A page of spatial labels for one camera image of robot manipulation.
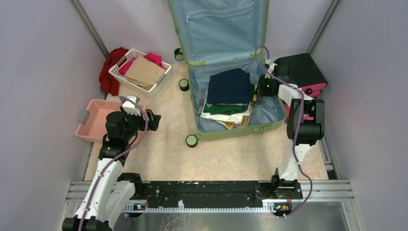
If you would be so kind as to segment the pink plastic basket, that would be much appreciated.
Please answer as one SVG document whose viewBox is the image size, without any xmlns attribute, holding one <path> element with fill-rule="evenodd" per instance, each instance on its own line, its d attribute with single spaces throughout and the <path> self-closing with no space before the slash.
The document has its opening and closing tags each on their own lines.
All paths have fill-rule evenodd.
<svg viewBox="0 0 408 231">
<path fill-rule="evenodd" d="M 136 133 L 129 126 L 129 114 L 122 108 L 121 102 L 91 100 L 86 116 L 78 125 L 75 135 L 89 142 L 109 141 L 128 142 Z M 139 105 L 140 113 L 146 113 L 146 107 Z"/>
</svg>

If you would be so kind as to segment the green hard-shell suitcase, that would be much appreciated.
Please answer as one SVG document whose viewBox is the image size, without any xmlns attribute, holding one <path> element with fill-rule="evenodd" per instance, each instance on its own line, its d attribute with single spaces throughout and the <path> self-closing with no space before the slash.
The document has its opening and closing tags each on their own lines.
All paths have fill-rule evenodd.
<svg viewBox="0 0 408 231">
<path fill-rule="evenodd" d="M 281 99 L 263 97 L 251 108 L 244 125 L 228 128 L 203 118 L 212 75 L 240 68 L 256 85 L 264 73 L 260 45 L 266 38 L 267 0 L 170 0 L 169 9 L 188 64 L 188 83 L 197 141 L 215 141 L 278 129 L 286 118 Z"/>
</svg>

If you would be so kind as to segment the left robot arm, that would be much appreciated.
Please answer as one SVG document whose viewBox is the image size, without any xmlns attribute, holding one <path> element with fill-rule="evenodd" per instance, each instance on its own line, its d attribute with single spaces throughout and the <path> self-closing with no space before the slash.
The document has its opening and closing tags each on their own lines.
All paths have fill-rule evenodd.
<svg viewBox="0 0 408 231">
<path fill-rule="evenodd" d="M 65 218 L 64 231 L 112 231 L 127 202 L 142 194 L 138 173 L 124 173 L 131 149 L 147 131 L 158 129 L 161 115 L 150 109 L 131 115 L 123 108 L 106 116 L 106 134 L 98 156 L 97 171 L 81 206 L 71 218 Z"/>
</svg>

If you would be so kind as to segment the black and pink storage stack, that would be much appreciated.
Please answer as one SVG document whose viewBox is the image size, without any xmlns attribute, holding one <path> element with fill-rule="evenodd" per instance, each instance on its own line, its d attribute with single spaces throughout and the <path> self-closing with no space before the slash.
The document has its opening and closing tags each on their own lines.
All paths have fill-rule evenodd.
<svg viewBox="0 0 408 231">
<path fill-rule="evenodd" d="M 296 85 L 308 104 L 316 99 L 328 82 L 309 53 L 302 53 L 278 58 L 274 61 L 273 75 Z"/>
</svg>

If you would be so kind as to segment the navy blue garment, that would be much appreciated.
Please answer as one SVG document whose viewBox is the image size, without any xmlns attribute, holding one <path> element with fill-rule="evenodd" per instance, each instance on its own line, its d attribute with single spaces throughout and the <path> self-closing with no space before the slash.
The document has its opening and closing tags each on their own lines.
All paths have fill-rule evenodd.
<svg viewBox="0 0 408 231">
<path fill-rule="evenodd" d="M 252 93 L 250 74 L 236 68 L 210 77 L 207 102 L 210 104 L 249 103 Z"/>
</svg>

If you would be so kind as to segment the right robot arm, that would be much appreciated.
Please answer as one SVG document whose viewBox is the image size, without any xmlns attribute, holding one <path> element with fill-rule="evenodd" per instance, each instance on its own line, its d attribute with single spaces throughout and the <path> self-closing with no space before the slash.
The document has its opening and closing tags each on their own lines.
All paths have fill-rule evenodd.
<svg viewBox="0 0 408 231">
<path fill-rule="evenodd" d="M 324 136 L 325 102 L 305 95 L 295 84 L 269 74 L 261 75 L 258 81 L 258 96 L 276 94 L 282 101 L 289 103 L 287 137 L 289 149 L 281 165 L 271 179 L 273 192 L 300 191 L 298 174 L 301 173 L 312 182 L 302 167 L 304 157 Z"/>
</svg>

